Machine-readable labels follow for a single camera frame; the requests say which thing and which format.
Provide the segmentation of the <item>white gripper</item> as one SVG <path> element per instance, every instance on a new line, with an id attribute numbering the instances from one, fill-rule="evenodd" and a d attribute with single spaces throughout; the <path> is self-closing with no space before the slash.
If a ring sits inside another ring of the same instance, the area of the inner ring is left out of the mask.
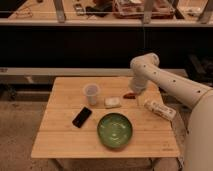
<path id="1" fill-rule="evenodd" d="M 133 77 L 129 87 L 135 94 L 141 94 L 146 89 L 146 81 L 144 79 Z"/>

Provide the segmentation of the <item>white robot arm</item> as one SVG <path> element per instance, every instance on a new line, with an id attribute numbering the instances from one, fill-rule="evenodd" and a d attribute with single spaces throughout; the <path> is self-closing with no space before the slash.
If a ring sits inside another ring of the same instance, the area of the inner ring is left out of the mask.
<path id="1" fill-rule="evenodd" d="M 213 171 L 213 88 L 160 69 L 155 53 L 133 58 L 130 68 L 134 93 L 141 94 L 152 81 L 192 110 L 183 171 Z"/>

